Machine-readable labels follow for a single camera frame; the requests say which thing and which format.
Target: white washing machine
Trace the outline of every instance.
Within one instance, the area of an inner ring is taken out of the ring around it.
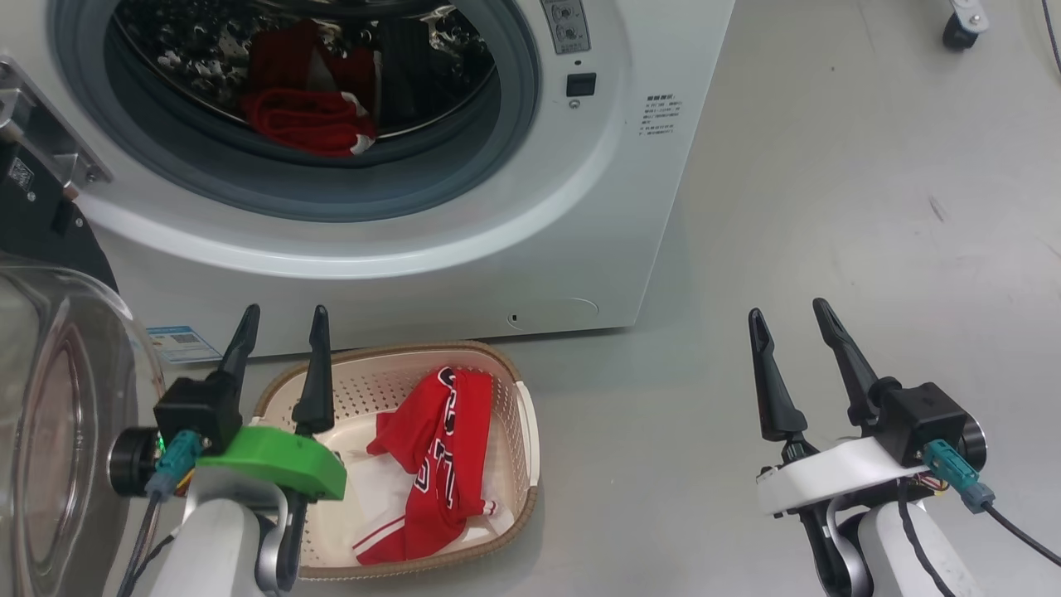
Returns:
[[[450,1],[0,0],[0,99],[34,113],[6,131],[168,341],[224,347],[250,303],[256,355],[307,351],[317,304],[335,349],[633,324],[733,0]],[[219,95],[247,27],[306,16],[383,46],[401,113],[364,155],[271,143]],[[420,109],[439,68],[459,89]]]

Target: plastic basket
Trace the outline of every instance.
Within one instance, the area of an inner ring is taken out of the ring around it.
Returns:
[[[515,524],[501,537],[466,532],[440,552],[406,562],[362,566],[344,533],[359,523],[350,499],[358,488],[347,481],[347,498],[310,507],[306,520],[299,577],[309,580],[351,580],[415,573],[457,564],[509,544],[526,526],[538,499],[538,424],[530,394],[519,372],[502,354],[479,343],[453,343],[369,349],[332,357],[335,428],[317,441],[341,452],[347,442],[365,442],[375,435],[375,414],[394,410],[423,376],[449,366],[493,377],[493,411],[484,481],[508,507]],[[294,431],[291,411],[301,397],[307,366],[288,371],[266,388],[255,411],[256,425]]]

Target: red clothing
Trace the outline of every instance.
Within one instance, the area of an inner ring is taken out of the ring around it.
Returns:
[[[314,54],[334,83],[328,88],[336,90],[310,90]],[[326,157],[359,155],[377,137],[376,72],[371,50],[333,56],[317,23],[307,19],[255,35],[240,106],[247,123],[274,141]]]
[[[425,558],[460,537],[469,517],[492,514],[483,499],[493,379],[442,368],[393,414],[376,419],[368,453],[389,453],[417,476],[404,517],[384,522],[353,546],[365,565]]]

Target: floor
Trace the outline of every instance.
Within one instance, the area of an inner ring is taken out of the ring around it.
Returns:
[[[828,447],[853,429],[815,296],[879,374],[976,416],[997,508],[1061,547],[1061,76],[1039,0],[984,3],[961,55],[944,0],[737,0],[639,324],[499,344],[541,433],[524,537],[294,595],[821,595],[802,527],[756,509],[780,446],[759,437],[746,324],[761,308]],[[256,364],[244,397],[288,365]],[[1057,593],[1061,572],[956,495],[927,507],[987,594]]]

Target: teal connector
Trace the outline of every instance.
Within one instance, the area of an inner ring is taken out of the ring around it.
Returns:
[[[147,495],[157,493],[162,502],[169,499],[203,455],[202,442],[199,435],[189,429],[174,436],[173,441],[166,446],[166,454],[155,464],[155,474],[147,481]]]
[[[951,484],[959,492],[966,491],[980,480],[980,474],[961,458],[958,451],[943,440],[928,442],[922,460],[933,476]]]
[[[924,447],[922,461],[934,477],[946,481],[958,490],[966,508],[973,514],[982,512],[985,504],[994,502],[994,492],[991,488],[979,482],[980,474],[961,458],[958,451],[943,440],[928,442]]]

